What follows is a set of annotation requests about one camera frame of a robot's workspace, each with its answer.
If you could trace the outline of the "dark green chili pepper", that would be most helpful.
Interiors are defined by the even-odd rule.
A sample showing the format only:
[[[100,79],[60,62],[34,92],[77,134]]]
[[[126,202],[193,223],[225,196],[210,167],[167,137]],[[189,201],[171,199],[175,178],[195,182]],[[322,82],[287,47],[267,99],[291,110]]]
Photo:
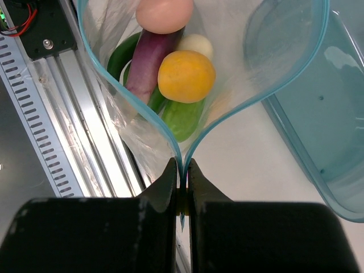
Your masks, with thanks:
[[[131,35],[124,40],[113,51],[107,64],[107,71],[119,82],[125,86],[131,65],[131,59],[135,48],[137,46],[141,32]],[[156,114],[159,114],[167,103],[167,99],[161,94],[158,85],[155,86],[154,91],[148,102],[148,107]]]

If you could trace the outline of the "blue translucent plastic basin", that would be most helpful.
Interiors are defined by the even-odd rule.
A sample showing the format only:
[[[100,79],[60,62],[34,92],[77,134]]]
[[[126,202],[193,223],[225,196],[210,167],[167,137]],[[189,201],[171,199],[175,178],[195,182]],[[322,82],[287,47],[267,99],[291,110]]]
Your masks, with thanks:
[[[252,91],[324,201],[363,221],[363,2],[260,1],[243,43]]]

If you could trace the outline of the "white egg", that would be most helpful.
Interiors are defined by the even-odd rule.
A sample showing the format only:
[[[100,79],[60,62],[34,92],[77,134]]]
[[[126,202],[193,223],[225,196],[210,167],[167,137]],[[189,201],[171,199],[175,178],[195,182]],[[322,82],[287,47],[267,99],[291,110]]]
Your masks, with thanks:
[[[196,51],[207,57],[209,60],[213,59],[213,46],[211,42],[206,37],[199,34],[184,36],[176,49],[178,51]]]

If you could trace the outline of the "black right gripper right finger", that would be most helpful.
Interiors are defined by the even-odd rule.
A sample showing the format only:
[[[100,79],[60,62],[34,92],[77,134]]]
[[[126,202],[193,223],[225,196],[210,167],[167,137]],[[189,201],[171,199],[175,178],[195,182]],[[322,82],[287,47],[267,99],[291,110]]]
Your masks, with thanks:
[[[312,202],[233,201],[188,166],[193,272],[358,272],[336,215]]]

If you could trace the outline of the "light green cucumber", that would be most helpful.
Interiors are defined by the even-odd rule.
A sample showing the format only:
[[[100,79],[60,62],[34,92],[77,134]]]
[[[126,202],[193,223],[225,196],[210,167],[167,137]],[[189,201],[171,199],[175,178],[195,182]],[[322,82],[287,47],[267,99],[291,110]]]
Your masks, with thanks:
[[[168,101],[162,120],[173,133],[177,142],[187,140],[196,130],[204,109],[205,100],[191,104]]]

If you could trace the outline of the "pink egg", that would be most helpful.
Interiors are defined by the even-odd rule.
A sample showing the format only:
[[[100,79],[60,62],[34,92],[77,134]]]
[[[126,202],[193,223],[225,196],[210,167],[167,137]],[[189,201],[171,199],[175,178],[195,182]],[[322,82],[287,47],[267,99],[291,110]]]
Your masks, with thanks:
[[[135,17],[145,30],[155,34],[170,34],[187,25],[194,4],[190,0],[140,1]]]

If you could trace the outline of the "purple eggplant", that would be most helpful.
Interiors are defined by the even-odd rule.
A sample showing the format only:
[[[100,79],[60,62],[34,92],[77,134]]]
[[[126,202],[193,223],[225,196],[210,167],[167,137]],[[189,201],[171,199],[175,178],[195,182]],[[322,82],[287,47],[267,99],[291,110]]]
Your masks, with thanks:
[[[143,103],[149,102],[157,85],[162,61],[175,50],[183,33],[183,28],[170,34],[142,31],[131,59],[125,87]]]

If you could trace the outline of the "clear zip top bag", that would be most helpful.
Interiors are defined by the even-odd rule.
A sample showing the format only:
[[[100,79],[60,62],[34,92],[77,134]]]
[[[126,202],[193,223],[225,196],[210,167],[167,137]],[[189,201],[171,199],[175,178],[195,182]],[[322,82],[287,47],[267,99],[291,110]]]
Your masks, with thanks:
[[[212,42],[217,85],[196,131],[179,143],[161,116],[106,69],[116,47],[138,30],[136,7],[136,1],[78,1],[77,14],[110,117],[151,180],[170,158],[184,173],[210,130],[299,76],[317,53],[329,16],[328,1],[196,1],[185,32]]]

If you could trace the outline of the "orange fruit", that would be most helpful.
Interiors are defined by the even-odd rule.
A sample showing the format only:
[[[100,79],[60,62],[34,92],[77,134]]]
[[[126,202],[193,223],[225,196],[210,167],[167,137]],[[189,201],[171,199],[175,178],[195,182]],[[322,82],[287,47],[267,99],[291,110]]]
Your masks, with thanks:
[[[167,55],[158,72],[161,94],[185,104],[203,100],[212,90],[215,80],[216,70],[212,62],[203,54],[190,50]]]

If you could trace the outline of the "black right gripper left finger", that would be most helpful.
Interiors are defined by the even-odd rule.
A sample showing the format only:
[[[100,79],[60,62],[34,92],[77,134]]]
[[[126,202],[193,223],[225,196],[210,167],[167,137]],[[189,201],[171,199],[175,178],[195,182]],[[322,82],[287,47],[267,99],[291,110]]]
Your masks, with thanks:
[[[1,244],[2,272],[174,272],[177,164],[132,198],[35,198]]]

